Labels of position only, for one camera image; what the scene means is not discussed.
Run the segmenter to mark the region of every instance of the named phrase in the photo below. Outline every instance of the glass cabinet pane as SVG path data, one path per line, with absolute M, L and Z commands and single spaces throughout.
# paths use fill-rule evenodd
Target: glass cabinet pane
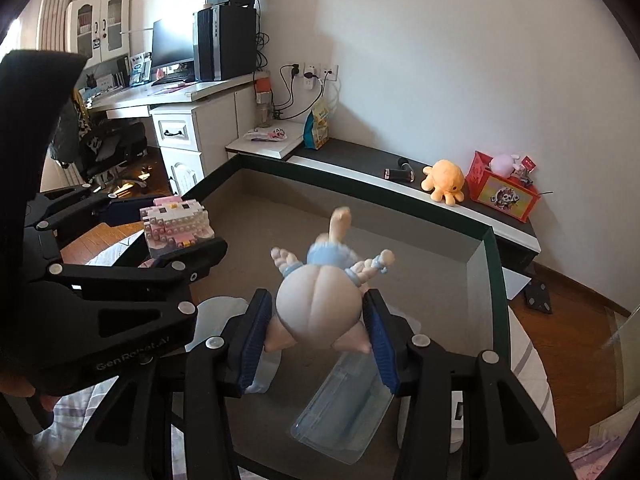
M 107 15 L 107 48 L 122 47 L 122 0 L 109 0 Z
M 91 57 L 92 53 L 92 27 L 94 26 L 94 8 L 85 4 L 78 9 L 78 54 Z

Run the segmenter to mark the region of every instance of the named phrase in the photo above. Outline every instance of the curtain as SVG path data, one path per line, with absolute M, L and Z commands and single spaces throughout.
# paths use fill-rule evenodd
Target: curtain
M 42 0 L 38 23 L 39 50 L 65 49 L 65 14 L 72 0 Z

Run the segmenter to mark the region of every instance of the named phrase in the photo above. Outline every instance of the white wall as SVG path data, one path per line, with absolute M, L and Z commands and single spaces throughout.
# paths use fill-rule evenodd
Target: white wall
M 640 302 L 640 60 L 601 0 L 261 2 L 272 73 L 340 64 L 332 136 L 464 171 L 474 150 L 531 156 L 555 192 L 532 216 L 538 260 Z M 132 28 L 202 3 L 132 0 Z

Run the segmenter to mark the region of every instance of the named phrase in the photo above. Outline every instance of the baseboard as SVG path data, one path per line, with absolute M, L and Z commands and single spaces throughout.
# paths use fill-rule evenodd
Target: baseboard
M 599 292 L 596 292 L 592 288 L 589 288 L 586 285 L 583 285 L 575 280 L 572 280 L 568 276 L 557 272 L 556 270 L 549 269 L 542 264 L 534 262 L 534 268 L 536 270 L 536 277 L 542 280 L 547 284 L 555 284 L 560 287 L 564 287 L 570 289 L 569 294 L 574 297 L 582 297 L 587 301 L 599 303 L 602 306 L 611 309 L 614 312 L 620 314 L 620 316 L 629 317 L 631 316 L 631 312 L 629 312 L 623 306 L 617 304 L 615 301 L 606 298 Z

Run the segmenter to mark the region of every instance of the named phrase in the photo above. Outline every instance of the computer monitor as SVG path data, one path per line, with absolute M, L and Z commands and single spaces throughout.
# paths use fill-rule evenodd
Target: computer monitor
M 193 15 L 154 23 L 151 68 L 193 61 Z

